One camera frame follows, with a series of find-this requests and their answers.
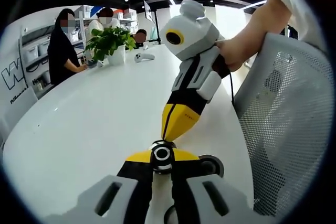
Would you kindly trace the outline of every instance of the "wheel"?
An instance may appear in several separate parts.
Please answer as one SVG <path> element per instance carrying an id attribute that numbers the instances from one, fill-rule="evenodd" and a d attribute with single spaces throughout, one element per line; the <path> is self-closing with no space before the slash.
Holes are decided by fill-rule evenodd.
<path id="1" fill-rule="evenodd" d="M 206 171 L 206 175 L 217 174 L 221 178 L 224 177 L 224 165 L 219 158 L 211 155 L 202 155 L 199 158 Z"/>

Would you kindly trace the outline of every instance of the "yellow robot part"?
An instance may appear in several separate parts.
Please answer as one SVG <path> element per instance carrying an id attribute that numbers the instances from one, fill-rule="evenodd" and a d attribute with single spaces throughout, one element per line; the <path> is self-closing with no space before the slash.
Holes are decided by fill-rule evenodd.
<path id="1" fill-rule="evenodd" d="M 138 163 L 150 163 L 151 162 L 152 150 L 137 152 L 129 156 L 126 161 L 138 162 Z"/>
<path id="2" fill-rule="evenodd" d="M 182 104 L 166 104 L 162 113 L 161 137 L 172 142 L 190 130 L 200 115 Z"/>
<path id="3" fill-rule="evenodd" d="M 175 161 L 199 160 L 199 157 L 184 150 L 173 149 Z"/>

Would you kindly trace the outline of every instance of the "mesh chair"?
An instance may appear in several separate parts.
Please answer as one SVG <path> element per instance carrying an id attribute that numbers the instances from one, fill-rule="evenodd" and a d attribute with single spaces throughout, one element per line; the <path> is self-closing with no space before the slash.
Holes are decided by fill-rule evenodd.
<path id="1" fill-rule="evenodd" d="M 282 219 L 310 186 L 332 127 L 333 85 L 321 51 L 267 34 L 235 96 L 259 214 Z"/>
<path id="2" fill-rule="evenodd" d="M 36 102 L 37 97 L 32 87 L 29 87 L 9 107 L 4 115 L 2 117 L 0 116 L 0 133 L 2 134 L 3 138 L 1 149 L 3 149 L 3 146 L 14 126 Z"/>

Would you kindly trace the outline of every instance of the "hand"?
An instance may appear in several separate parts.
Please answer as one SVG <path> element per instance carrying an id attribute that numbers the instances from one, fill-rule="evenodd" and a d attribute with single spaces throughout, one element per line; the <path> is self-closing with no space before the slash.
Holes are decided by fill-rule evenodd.
<path id="1" fill-rule="evenodd" d="M 217 41 L 216 46 L 221 50 L 220 55 L 225 59 L 225 63 L 231 72 L 238 70 L 244 63 L 241 45 L 234 39 Z"/>
<path id="2" fill-rule="evenodd" d="M 79 72 L 82 72 L 82 71 L 84 71 L 85 69 L 87 69 L 88 68 L 88 65 L 86 65 L 86 64 L 83 64 L 82 66 L 80 66 L 80 67 L 78 67 L 77 68 L 77 73 L 79 73 Z"/>

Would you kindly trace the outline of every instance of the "white plant pot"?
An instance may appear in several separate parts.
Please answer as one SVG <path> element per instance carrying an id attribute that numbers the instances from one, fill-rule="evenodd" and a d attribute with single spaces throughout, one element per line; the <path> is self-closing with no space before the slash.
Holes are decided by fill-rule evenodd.
<path id="1" fill-rule="evenodd" d="M 122 65 L 125 62 L 125 45 L 119 46 L 113 55 L 106 55 L 109 64 L 112 66 Z"/>

